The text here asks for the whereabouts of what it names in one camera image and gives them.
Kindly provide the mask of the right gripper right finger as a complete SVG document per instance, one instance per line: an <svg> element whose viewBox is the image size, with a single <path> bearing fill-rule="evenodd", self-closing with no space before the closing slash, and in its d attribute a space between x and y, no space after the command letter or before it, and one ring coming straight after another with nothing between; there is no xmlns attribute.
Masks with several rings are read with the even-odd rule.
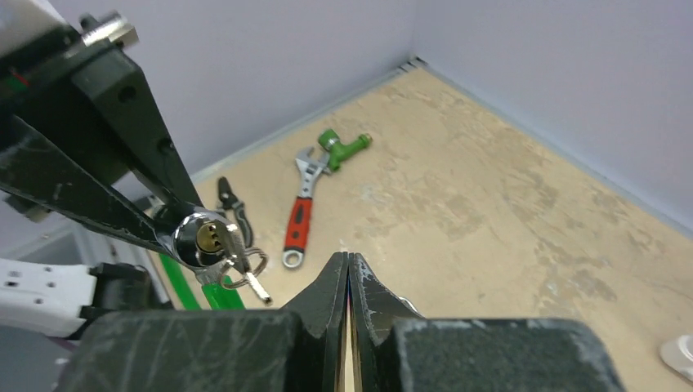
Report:
<svg viewBox="0 0 693 392"><path fill-rule="evenodd" d="M400 353L393 325L422 315L388 289L363 255L349 259L351 350L356 391L401 391Z"/></svg>

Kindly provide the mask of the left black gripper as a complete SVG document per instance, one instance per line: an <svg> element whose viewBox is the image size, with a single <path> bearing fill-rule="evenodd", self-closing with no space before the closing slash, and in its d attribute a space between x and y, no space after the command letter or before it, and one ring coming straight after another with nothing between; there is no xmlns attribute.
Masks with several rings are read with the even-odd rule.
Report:
<svg viewBox="0 0 693 392"><path fill-rule="evenodd" d="M131 172L171 214L202 204L144 71L124 53L136 30L118 12L80 25L1 57L1 112L19 117L1 121L1 190L169 253L153 219L114 188Z"/></svg>

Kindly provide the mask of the black headed key bunch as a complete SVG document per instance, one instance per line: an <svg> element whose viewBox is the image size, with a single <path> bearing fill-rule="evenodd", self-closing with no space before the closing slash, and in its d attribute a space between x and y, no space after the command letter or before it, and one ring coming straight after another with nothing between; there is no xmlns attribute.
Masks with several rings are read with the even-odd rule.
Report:
<svg viewBox="0 0 693 392"><path fill-rule="evenodd" d="M232 289L233 283L226 283L225 279L230 270L235 270L241 275L240 281L236 283L237 286L249 285L264 305L272 305L273 299L270 293L262 286L257 274L252 270L238 227L235 224L225 224L221 220L215 220L213 224L224 255L219 279L221 287L226 290Z"/></svg>

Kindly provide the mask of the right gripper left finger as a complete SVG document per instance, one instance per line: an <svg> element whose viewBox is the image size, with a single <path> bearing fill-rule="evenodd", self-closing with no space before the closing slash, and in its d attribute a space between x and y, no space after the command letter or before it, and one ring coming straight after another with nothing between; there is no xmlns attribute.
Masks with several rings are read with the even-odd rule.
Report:
<svg viewBox="0 0 693 392"><path fill-rule="evenodd" d="M287 391L343 391L348 254L336 252L282 310L300 320L288 359Z"/></svg>

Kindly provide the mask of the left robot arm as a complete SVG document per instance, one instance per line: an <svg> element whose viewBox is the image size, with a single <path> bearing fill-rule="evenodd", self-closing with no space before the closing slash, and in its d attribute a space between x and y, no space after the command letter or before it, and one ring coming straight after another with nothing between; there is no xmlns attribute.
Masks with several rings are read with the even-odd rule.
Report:
<svg viewBox="0 0 693 392"><path fill-rule="evenodd" d="M118 13L59 24L1 60L1 189L33 220L56 212L98 234L175 255L203 205ZM77 340L101 315L157 306L134 265L1 263L1 322Z"/></svg>

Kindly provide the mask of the green cable lock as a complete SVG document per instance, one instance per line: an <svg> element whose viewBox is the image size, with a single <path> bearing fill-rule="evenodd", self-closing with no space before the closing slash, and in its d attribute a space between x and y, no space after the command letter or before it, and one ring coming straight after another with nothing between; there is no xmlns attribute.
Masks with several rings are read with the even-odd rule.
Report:
<svg viewBox="0 0 693 392"><path fill-rule="evenodd" d="M245 308L238 293L242 286L237 286L229 276L235 270L231 269L225 279L226 283L233 283L231 290L224 289L219 283L224 255L213 222L235 223L202 207L193 207L186 214L172 207L163 207L154 214L154 220L157 241L172 259L192 272L213 310Z"/></svg>

